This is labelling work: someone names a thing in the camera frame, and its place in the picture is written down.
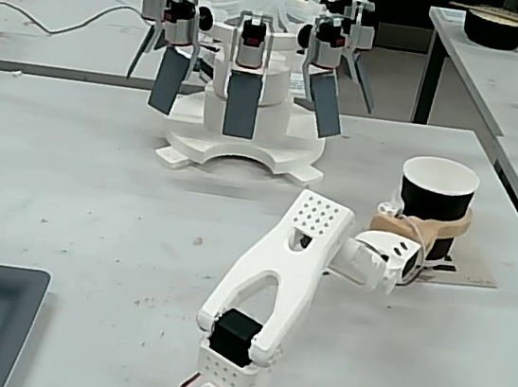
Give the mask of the tan gripper with motor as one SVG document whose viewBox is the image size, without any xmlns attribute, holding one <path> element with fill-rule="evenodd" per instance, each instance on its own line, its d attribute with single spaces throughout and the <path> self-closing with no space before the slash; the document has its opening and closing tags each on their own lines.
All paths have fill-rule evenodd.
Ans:
<svg viewBox="0 0 518 387">
<path fill-rule="evenodd" d="M 473 222 L 473 210 L 458 220 L 420 220 L 417 217 L 402 217 L 404 204 L 386 201 L 378 204 L 377 213 L 369 223 L 369 230 L 394 233 L 407 237 L 426 247 L 426 260 L 444 259 L 457 237 L 463 236 Z"/>
</svg>

